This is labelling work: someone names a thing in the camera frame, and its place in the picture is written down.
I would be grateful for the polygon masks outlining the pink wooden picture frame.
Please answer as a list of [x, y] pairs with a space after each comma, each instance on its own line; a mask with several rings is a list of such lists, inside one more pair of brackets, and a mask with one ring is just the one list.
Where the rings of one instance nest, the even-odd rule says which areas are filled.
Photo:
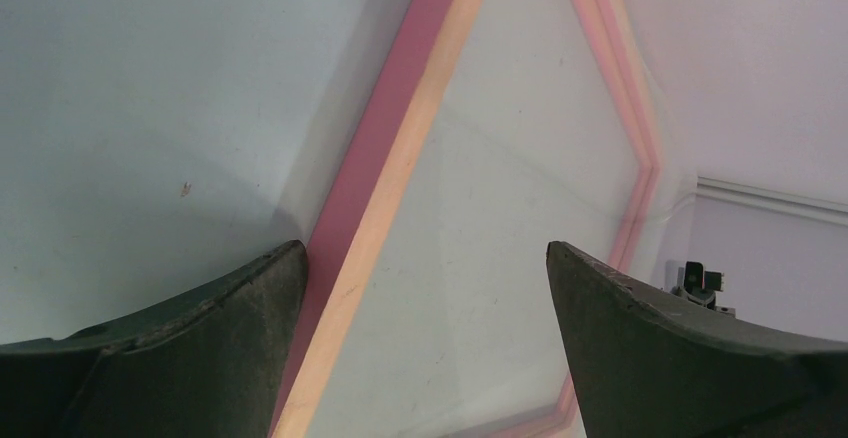
[[572, 434], [550, 242], [638, 260], [662, 164], [623, 0], [402, 0], [308, 239], [273, 437]]

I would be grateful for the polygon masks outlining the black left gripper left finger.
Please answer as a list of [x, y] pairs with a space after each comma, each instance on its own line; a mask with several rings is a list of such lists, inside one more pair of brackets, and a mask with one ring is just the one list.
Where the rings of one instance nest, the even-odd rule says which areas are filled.
[[289, 241], [64, 339], [1, 348], [5, 437], [263, 437], [306, 290]]

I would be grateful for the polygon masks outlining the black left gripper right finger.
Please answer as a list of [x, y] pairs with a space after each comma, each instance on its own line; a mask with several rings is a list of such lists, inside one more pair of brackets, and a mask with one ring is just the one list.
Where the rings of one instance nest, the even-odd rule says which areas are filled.
[[843, 437], [847, 346], [712, 311], [569, 243], [552, 301], [591, 437]]

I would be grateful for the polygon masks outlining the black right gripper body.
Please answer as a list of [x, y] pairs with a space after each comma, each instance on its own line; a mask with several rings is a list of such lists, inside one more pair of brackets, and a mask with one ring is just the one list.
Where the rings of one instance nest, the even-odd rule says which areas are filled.
[[708, 271], [701, 262], [667, 261], [665, 288], [672, 295], [689, 303], [736, 317], [735, 308], [717, 303], [717, 294], [724, 291], [724, 273]]

